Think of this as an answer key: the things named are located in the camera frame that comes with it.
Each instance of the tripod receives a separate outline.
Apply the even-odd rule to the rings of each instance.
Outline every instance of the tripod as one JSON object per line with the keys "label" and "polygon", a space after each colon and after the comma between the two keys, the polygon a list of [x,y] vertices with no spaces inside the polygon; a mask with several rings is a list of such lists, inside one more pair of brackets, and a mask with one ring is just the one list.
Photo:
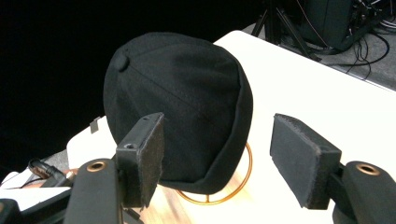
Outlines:
{"label": "tripod", "polygon": [[264,0],[263,4],[264,13],[256,22],[251,34],[256,37],[259,36],[259,33],[265,24],[265,40],[275,45],[279,45],[281,43],[282,24],[284,29],[288,32],[294,43],[297,45],[297,48],[300,50],[300,52],[305,57],[319,62],[320,58],[310,51],[303,38],[293,26],[281,4],[278,3],[278,1],[273,0]]}

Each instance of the wire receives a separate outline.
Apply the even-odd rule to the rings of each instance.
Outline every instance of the wire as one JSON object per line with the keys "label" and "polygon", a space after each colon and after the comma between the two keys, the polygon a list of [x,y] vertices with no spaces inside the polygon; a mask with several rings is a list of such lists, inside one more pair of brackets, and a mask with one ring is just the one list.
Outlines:
{"label": "wire", "polygon": [[375,32],[378,35],[396,35],[396,30],[391,30],[391,29],[386,28],[386,27],[378,27],[377,29],[375,29]]}
{"label": "wire", "polygon": [[[365,53],[364,53],[364,54],[363,54],[363,51],[362,51],[363,47],[362,47],[362,45],[361,45],[361,40],[363,40],[363,41],[364,41],[364,44],[365,44]],[[366,79],[370,76],[371,71],[372,71],[371,63],[367,61],[367,57],[368,57],[368,55],[369,55],[369,48],[368,48],[368,44],[367,44],[366,39],[365,39],[364,37],[361,38],[361,39],[359,40],[359,42],[358,42],[356,45],[353,46],[353,50],[354,50],[354,52],[355,52],[356,60],[355,60],[355,62],[350,66],[350,68],[346,71],[346,74],[348,74],[348,73],[350,72],[350,70],[351,70],[353,67],[355,67],[355,65],[356,65],[357,62],[366,62],[366,63],[368,63],[367,65],[369,66],[369,72],[367,73],[366,76],[364,76],[364,78],[361,79],[361,80],[366,80]]]}
{"label": "wire", "polygon": [[388,23],[384,23],[384,21],[381,21],[380,24],[391,29],[396,29],[396,24],[390,25]]}
{"label": "wire", "polygon": [[64,174],[55,166],[50,166],[39,159],[32,159],[28,164],[29,170],[43,179],[48,179],[51,176],[63,176]]}
{"label": "wire", "polygon": [[326,43],[326,41],[324,41],[324,39],[320,36],[320,34],[319,34],[319,33],[317,32],[317,30],[315,29],[315,27],[312,25],[311,21],[308,19],[308,16],[305,14],[305,11],[304,11],[303,7],[301,6],[299,0],[295,0],[295,1],[296,1],[296,3],[298,4],[300,10],[302,11],[302,13],[303,13],[303,15],[304,15],[306,21],[308,22],[309,26],[312,28],[312,30],[315,32],[315,34],[318,36],[318,38],[323,42],[323,44],[324,44],[326,47],[329,48],[330,46]]}
{"label": "wire", "polygon": [[372,3],[370,3],[370,5],[374,5],[374,4],[377,4],[377,3],[379,3],[381,0],[376,0],[376,1],[374,1],[374,2],[372,2]]}
{"label": "wire", "polygon": [[382,22],[384,22],[384,23],[386,23],[386,24],[389,24],[389,25],[391,25],[391,26],[396,26],[396,23],[393,23],[393,22],[390,22],[390,21],[385,21],[385,20],[383,20]]}
{"label": "wire", "polygon": [[381,41],[383,41],[384,44],[386,45],[386,51],[381,57],[379,57],[378,59],[375,59],[372,62],[366,62],[366,63],[356,63],[356,64],[350,64],[350,63],[328,63],[328,64],[325,64],[325,65],[327,65],[327,66],[352,66],[352,65],[353,66],[365,66],[365,65],[377,63],[377,62],[383,60],[389,53],[390,46],[389,46],[388,41],[384,37],[382,37],[382,36],[380,36],[380,35],[378,35],[376,33],[370,32],[369,34],[376,36]]}
{"label": "wire", "polygon": [[2,187],[4,184],[6,184],[8,181],[12,180],[13,178],[15,178],[16,176],[20,175],[21,173],[16,173],[14,176],[8,178],[6,181],[2,182],[0,184],[0,187]]}
{"label": "wire", "polygon": [[39,178],[36,178],[36,179],[33,179],[33,180],[29,180],[26,183],[24,183],[22,186],[20,186],[20,189],[23,189],[24,187],[26,187],[26,186],[28,186],[28,185],[30,185],[30,184],[38,181],[38,180],[43,180],[43,178],[39,177]]}

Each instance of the white tabletop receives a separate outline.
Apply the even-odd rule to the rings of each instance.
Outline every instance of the white tabletop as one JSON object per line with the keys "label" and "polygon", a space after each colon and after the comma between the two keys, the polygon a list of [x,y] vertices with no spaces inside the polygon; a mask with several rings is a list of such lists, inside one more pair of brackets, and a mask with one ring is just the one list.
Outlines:
{"label": "white tabletop", "polygon": [[[332,142],[342,150],[343,164],[370,162],[395,178],[395,92],[242,32],[231,32],[215,44],[230,51],[242,64],[253,92],[248,138],[253,154],[251,177],[230,201],[209,206],[189,203],[173,189],[159,186],[150,207],[140,213],[145,223],[332,223],[333,202],[324,211],[301,208],[272,162],[269,150],[275,113],[300,119]],[[100,130],[109,135],[107,127]],[[90,142],[114,144],[111,140],[109,145],[97,144],[97,137],[88,136],[88,130],[84,132],[86,136],[81,133],[69,142],[69,154]],[[102,141],[109,138],[100,136]],[[210,196],[211,201],[238,186],[247,166],[245,153],[229,186]],[[194,199],[204,201],[205,197],[195,195]]]}

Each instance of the knit hat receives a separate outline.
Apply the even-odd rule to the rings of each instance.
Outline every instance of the knit hat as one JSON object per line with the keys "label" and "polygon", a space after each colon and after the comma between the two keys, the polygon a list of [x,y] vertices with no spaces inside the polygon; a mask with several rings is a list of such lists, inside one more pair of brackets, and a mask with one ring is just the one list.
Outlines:
{"label": "knit hat", "polygon": [[140,118],[163,112],[159,184],[213,194],[240,161],[253,98],[241,64],[226,49],[185,35],[149,33],[115,52],[104,107],[117,144]]}

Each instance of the hat stand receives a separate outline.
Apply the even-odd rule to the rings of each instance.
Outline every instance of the hat stand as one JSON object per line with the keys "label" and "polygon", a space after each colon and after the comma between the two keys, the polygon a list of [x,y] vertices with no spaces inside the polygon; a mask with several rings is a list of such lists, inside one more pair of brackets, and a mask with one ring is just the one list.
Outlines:
{"label": "hat stand", "polygon": [[231,192],[229,195],[225,196],[222,199],[210,202],[209,196],[208,194],[206,194],[206,201],[201,202],[201,201],[197,201],[192,199],[191,197],[187,196],[183,191],[181,190],[176,190],[176,192],[178,193],[178,195],[180,195],[183,199],[185,199],[186,201],[190,202],[190,203],[196,203],[196,204],[200,204],[200,205],[214,205],[214,204],[219,204],[219,203],[224,203],[228,200],[230,200],[233,196],[235,196],[248,182],[248,179],[250,178],[250,174],[251,174],[251,170],[253,167],[253,156],[251,153],[251,148],[250,145],[247,143],[245,148],[247,149],[247,153],[248,153],[248,168],[247,168],[247,174],[244,178],[244,180],[242,181],[242,183],[238,186],[238,188],[236,188],[233,192]]}

